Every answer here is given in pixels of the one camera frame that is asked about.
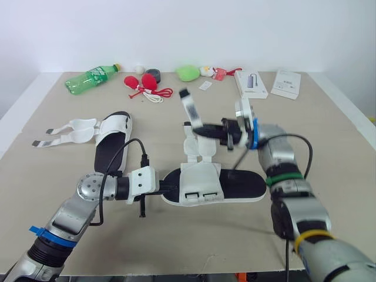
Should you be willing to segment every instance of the white wall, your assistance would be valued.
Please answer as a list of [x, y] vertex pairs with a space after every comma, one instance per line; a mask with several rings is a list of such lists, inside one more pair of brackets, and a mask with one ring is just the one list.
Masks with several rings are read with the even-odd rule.
[[138, 63], [325, 71], [361, 110], [376, 112], [375, 0], [3, 2], [5, 32], [39, 71], [114, 62], [127, 71]]
[[10, 34], [0, 30], [0, 119], [17, 100], [19, 95], [38, 75], [38, 67], [32, 62], [22, 44]]

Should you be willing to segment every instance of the white ball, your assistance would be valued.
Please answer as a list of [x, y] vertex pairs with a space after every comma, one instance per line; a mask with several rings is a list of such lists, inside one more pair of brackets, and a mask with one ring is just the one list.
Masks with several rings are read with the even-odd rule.
[[136, 74], [142, 75], [145, 72], [145, 68], [143, 66], [136, 66], [135, 71], [136, 71]]

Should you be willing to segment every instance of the white cable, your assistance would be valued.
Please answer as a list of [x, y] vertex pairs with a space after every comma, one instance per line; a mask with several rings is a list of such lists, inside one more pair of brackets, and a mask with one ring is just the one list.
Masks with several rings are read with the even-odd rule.
[[143, 95], [151, 102], [153, 103], [162, 103], [163, 102], [163, 98], [159, 95], [154, 95], [154, 94], [149, 94], [147, 93], [147, 91], [150, 91], [150, 90], [147, 90], [145, 89], [143, 93]]

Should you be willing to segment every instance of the green plastic bottle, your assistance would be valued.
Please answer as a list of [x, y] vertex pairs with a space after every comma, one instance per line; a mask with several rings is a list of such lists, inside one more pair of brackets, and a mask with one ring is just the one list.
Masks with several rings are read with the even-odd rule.
[[117, 63], [112, 66], [98, 66], [82, 75], [68, 79], [65, 86], [73, 95], [79, 95], [83, 91], [93, 88], [109, 80], [114, 74], [120, 70]]

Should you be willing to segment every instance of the table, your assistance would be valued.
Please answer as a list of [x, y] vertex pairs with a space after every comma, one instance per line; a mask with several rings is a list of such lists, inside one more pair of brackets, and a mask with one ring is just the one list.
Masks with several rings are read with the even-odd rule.
[[[63, 86], [77, 73], [64, 73], [31, 116], [21, 134], [0, 160], [0, 273], [4, 273], [32, 245], [31, 225], [44, 226], [59, 205], [75, 191], [78, 179], [93, 171], [94, 142], [36, 149], [31, 143], [48, 138], [46, 129], [74, 118], [103, 119], [125, 110], [133, 116], [133, 137], [143, 140], [150, 165], [161, 178], [186, 160], [182, 124], [187, 120], [177, 92], [188, 87], [205, 122], [234, 118], [239, 98], [232, 77], [213, 81], [207, 91], [198, 87], [207, 78], [183, 83], [174, 73], [163, 73], [159, 88], [175, 94], [162, 104], [144, 97], [129, 99], [121, 73], [105, 85], [80, 96]], [[275, 73], [260, 73], [270, 90]], [[287, 132], [306, 136], [314, 148], [308, 177], [316, 196], [327, 208], [333, 234], [375, 260], [376, 179], [375, 150], [306, 73], [300, 95], [289, 100], [269, 95], [252, 100], [261, 123], [278, 123]], [[291, 140], [301, 170], [307, 149]], [[219, 147], [214, 162], [228, 169], [241, 155]], [[126, 171], [138, 168], [140, 150], [131, 145]], [[262, 176], [257, 153], [239, 167]], [[105, 202], [105, 222], [90, 227], [66, 262], [63, 275], [186, 274], [275, 271], [284, 268], [284, 242], [273, 232], [270, 196], [257, 203], [175, 207], [159, 196], [147, 198], [145, 219], [137, 204]], [[291, 268], [302, 268], [290, 256]]]

